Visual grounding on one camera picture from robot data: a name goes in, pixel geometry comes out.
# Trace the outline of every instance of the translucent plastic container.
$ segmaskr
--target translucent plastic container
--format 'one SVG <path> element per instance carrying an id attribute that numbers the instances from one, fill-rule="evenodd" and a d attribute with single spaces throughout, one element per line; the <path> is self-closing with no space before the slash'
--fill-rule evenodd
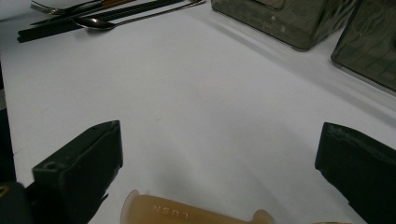
<path id="1" fill-rule="evenodd" d="M 212 0 L 213 10 L 306 51 L 344 27 L 357 0 Z"/>
<path id="2" fill-rule="evenodd" d="M 336 66 L 396 93 L 396 0 L 360 0 L 332 54 Z"/>

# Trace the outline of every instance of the white table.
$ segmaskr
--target white table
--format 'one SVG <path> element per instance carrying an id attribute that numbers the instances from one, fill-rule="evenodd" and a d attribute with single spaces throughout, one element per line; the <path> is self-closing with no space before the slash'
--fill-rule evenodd
<path id="1" fill-rule="evenodd" d="M 206 3 L 111 32 L 19 44 L 17 31 L 43 19 L 28 6 L 0 2 L 7 109 L 25 186 L 49 154 L 119 119 L 124 167 L 90 223 L 119 223 L 133 189 L 244 220 L 262 208 L 279 224 L 364 223 L 315 170 L 321 127 L 342 124 L 396 147 L 396 98 L 332 66 L 340 33 L 301 53 Z"/>

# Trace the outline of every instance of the metal fork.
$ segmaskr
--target metal fork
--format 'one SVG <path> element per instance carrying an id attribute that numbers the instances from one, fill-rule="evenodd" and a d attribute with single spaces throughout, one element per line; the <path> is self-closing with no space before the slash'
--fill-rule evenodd
<path id="1" fill-rule="evenodd" d="M 35 1 L 32 0 L 32 4 L 30 5 L 30 8 L 45 14 L 50 14 L 50 15 L 67 15 L 70 13 L 73 13 L 77 9 L 83 9 L 85 7 L 90 7 L 95 4 L 99 4 L 101 0 L 92 0 L 89 2 L 81 3 L 72 7 L 67 7 L 67 8 L 55 8 L 55 7 L 47 7 L 42 4 L 39 4 Z"/>

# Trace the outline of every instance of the black chopstick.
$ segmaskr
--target black chopstick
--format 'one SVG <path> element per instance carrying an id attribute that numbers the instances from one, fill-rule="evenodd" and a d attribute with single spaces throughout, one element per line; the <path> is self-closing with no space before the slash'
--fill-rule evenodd
<path id="1" fill-rule="evenodd" d="M 146 12 L 159 7 L 169 6 L 182 1 L 183 0 L 157 0 L 132 7 L 125 7 L 111 10 L 108 12 L 98 13 L 88 16 L 87 18 L 96 18 L 103 21 L 113 21 L 126 16 L 132 16 L 138 13 Z M 42 25 L 35 28 L 19 31 L 18 34 L 20 35 L 20 37 L 18 37 L 18 41 L 20 43 L 23 43 L 43 37 L 48 37 L 51 35 L 62 34 L 80 28 L 81 27 L 75 24 L 73 21 L 63 21 L 57 24 Z"/>

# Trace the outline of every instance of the utensil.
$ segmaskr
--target utensil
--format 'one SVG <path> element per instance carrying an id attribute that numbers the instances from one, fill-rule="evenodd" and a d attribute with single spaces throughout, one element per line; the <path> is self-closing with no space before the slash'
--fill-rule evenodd
<path id="1" fill-rule="evenodd" d="M 76 10 L 82 10 L 86 7 L 97 6 L 100 4 L 101 4 L 101 0 L 93 0 L 72 7 L 56 8 L 56 7 L 47 7 L 40 3 L 37 3 L 36 1 L 32 1 L 30 8 L 38 12 L 50 14 L 50 15 L 66 15 L 66 14 L 74 13 Z"/>
<path id="2" fill-rule="evenodd" d="M 101 11 L 104 9 L 109 9 L 112 7 L 117 7 L 122 4 L 130 3 L 135 0 L 101 0 L 98 1 L 98 4 L 93 4 L 93 6 L 88 6 L 84 8 L 79 8 L 76 9 L 74 12 L 69 13 L 69 14 L 64 14 L 61 16 L 57 16 L 51 19 L 47 19 L 44 21 L 38 21 L 35 23 L 32 23 L 31 25 L 48 25 L 48 24 L 54 24 L 60 21 L 69 21 L 75 17 L 81 17 L 87 14 L 91 14 L 93 12 Z"/>
<path id="3" fill-rule="evenodd" d="M 162 12 L 158 12 L 158 13 L 154 13 L 154 14 L 150 14 L 147 16 L 143 16 L 143 17 L 138 17 L 138 18 L 134 18 L 131 20 L 127 20 L 127 21 L 122 21 L 119 23 L 113 23 L 113 22 L 109 22 L 109 21 L 102 21 L 99 19 L 94 19 L 94 18 L 74 18 L 73 21 L 85 28 L 89 28 L 89 29 L 95 29 L 95 30 L 111 30 L 116 28 L 117 26 L 121 26 L 123 24 L 129 23 L 129 22 L 133 22 L 133 21 L 141 21 L 147 18 L 151 18 L 151 17 L 156 17 L 156 16 L 160 16 L 166 13 L 170 13 L 170 12 L 174 12 L 174 11 L 178 11 L 184 8 L 188 8 L 188 7 L 195 7 L 198 5 L 201 5 L 203 3 L 205 3 L 206 0 L 195 0 L 192 1 L 191 3 L 184 5 L 182 7 L 175 7 L 169 10 L 165 10 Z"/>
<path id="4" fill-rule="evenodd" d="M 113 21 L 127 16 L 133 16 L 138 13 L 147 12 L 156 8 L 170 6 L 175 3 L 183 2 L 184 0 L 157 0 L 130 7 L 123 7 L 115 10 L 101 12 L 90 15 L 88 18 L 97 18 L 104 21 Z M 52 35 L 59 35 L 69 31 L 74 31 L 82 28 L 73 21 L 61 21 L 55 24 L 42 25 L 18 32 L 20 35 L 18 41 L 20 43 L 44 38 Z"/>

